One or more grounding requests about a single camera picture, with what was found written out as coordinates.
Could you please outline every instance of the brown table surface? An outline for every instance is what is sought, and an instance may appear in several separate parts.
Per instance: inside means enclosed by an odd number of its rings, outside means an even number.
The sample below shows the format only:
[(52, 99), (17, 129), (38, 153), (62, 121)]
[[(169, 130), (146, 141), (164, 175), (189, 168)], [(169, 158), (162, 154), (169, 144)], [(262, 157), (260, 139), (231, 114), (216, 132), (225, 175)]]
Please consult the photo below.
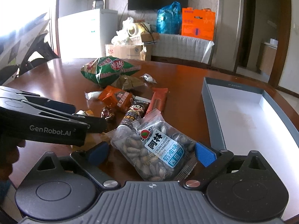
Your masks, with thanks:
[[(100, 101), (88, 101), (84, 92), (99, 91), (101, 88), (95, 83), (85, 79), (80, 73), (80, 68), (91, 59), (61, 60), (55, 59), (28, 71), (8, 84), (8, 87), (38, 93), (41, 96), (74, 104), (77, 110), (91, 109), (95, 116), (100, 116), (104, 104)], [(299, 129), (299, 115), (287, 103), (287, 101), (271, 86), (260, 81), (253, 81), (236, 76), (226, 75), (212, 70), (174, 65), (152, 61), (129, 60), (134, 65), (142, 65), (136, 77), (144, 73), (150, 74), (158, 83), (154, 87), (168, 88), (167, 101), (163, 117), (170, 125), (191, 137), (209, 145), (209, 133), (204, 105), (201, 96), (203, 78), (211, 77), (234, 81), (255, 87), (260, 87), (278, 103), (287, 114), (295, 127)], [(138, 96), (151, 98), (152, 85), (143, 88), (143, 92), (134, 92)], [(116, 127), (123, 114), (118, 114)], [(56, 145), (27, 141), (26, 147), (20, 149), (20, 159), (13, 165), (13, 173), (10, 176), (13, 184), (18, 187), (30, 169), (44, 152), (52, 150), (58, 156), (71, 152), (70, 146)], [(100, 169), (120, 181), (141, 180), (134, 167), (111, 147), (108, 159), (100, 165)], [(202, 166), (198, 164), (191, 175), (198, 173)]]

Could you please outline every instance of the mini refrigerator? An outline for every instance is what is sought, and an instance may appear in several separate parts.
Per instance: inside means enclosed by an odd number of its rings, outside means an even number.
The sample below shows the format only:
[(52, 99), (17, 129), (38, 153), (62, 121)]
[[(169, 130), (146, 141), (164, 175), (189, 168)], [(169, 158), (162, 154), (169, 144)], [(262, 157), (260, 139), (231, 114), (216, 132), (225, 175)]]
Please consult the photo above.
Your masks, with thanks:
[(116, 36), (118, 12), (93, 9), (58, 18), (61, 58), (106, 56), (105, 44)]

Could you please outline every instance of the doorway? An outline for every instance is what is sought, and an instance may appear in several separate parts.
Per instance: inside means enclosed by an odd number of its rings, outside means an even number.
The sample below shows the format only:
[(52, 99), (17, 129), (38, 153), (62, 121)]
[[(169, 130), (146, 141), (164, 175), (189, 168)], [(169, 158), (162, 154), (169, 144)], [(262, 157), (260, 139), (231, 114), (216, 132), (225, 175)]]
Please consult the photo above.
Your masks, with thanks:
[(251, 44), (253, 31), (255, 26), (255, 6), (256, 0), (244, 0), (244, 10), (243, 10), (243, 21), (244, 21), (244, 29), (243, 29), (243, 39), (240, 42), (240, 54), (238, 55), (239, 65), (246, 68)]
[(291, 0), (244, 0), (234, 72), (276, 88), (286, 59), (290, 30)]

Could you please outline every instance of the cartoon boy logo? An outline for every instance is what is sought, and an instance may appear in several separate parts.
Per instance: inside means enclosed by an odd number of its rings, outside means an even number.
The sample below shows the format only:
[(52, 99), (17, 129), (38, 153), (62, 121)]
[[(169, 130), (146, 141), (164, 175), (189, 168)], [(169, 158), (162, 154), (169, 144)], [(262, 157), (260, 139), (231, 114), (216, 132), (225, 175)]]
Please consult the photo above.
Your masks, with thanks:
[(138, 116), (140, 116), (141, 113), (144, 112), (144, 108), (141, 105), (132, 105), (130, 107), (130, 110), (135, 111), (138, 114)]

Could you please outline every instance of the orange shopping bag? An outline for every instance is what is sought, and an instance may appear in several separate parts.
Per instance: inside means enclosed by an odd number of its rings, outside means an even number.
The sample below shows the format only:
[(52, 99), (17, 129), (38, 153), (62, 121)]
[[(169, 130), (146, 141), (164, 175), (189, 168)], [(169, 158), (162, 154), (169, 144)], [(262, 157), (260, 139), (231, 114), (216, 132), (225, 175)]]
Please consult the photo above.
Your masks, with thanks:
[(213, 40), (215, 17), (211, 9), (183, 8), (182, 35)]

